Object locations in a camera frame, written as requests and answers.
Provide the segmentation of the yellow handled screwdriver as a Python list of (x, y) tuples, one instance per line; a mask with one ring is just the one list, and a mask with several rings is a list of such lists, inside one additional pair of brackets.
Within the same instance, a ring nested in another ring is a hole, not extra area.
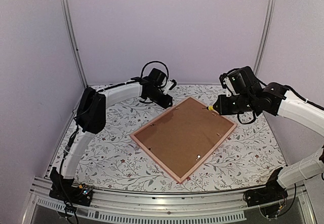
[(203, 109), (203, 110), (208, 110), (208, 111), (213, 111), (213, 110), (214, 110), (214, 108), (213, 108), (212, 105), (209, 105), (209, 106), (203, 107), (202, 109)]

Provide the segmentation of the pink picture frame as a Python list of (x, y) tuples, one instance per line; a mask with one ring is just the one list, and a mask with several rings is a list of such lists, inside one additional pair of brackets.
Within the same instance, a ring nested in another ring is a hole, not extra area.
[(185, 181), (237, 124), (187, 97), (131, 134), (131, 139), (177, 183)]

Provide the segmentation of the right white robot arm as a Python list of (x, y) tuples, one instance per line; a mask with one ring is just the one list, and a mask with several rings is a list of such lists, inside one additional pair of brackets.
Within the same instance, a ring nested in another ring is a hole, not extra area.
[[(292, 87), (276, 82), (265, 84), (249, 66), (223, 73), (219, 80), (226, 94), (219, 95), (209, 110), (223, 116), (251, 112), (253, 122), (265, 111), (323, 135), (323, 107), (302, 97)], [(262, 198), (272, 202), (281, 194), (281, 189), (319, 174), (323, 174), (323, 148), (291, 166), (275, 170), (267, 181), (267, 187), (262, 190)]]

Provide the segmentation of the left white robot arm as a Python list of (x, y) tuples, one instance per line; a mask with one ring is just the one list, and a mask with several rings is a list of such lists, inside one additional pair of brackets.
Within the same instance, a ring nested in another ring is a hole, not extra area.
[(50, 174), (52, 188), (65, 201), (75, 197), (72, 186), (81, 157), (88, 144), (106, 125), (106, 110), (127, 99), (141, 97), (167, 109), (173, 105), (168, 94), (176, 86), (175, 80), (169, 80), (168, 72), (153, 68), (148, 76), (139, 76), (130, 80), (96, 90), (87, 87), (73, 118), (76, 127), (63, 151), (63, 160), (59, 168), (53, 167)]

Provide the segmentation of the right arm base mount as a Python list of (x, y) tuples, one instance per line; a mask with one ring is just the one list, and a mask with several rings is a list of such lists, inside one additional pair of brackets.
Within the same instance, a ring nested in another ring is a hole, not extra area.
[(243, 194), (247, 206), (258, 206), (261, 214), (267, 219), (279, 217), (287, 205), (287, 197), (288, 193), (285, 189), (271, 185), (247, 190)]

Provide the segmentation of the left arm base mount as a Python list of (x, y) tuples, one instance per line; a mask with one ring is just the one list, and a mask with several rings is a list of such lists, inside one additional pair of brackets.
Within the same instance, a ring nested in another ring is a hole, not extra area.
[(93, 188), (86, 184), (72, 186), (69, 183), (54, 183), (49, 197), (61, 201), (70, 200), (72, 204), (89, 207), (93, 198)]

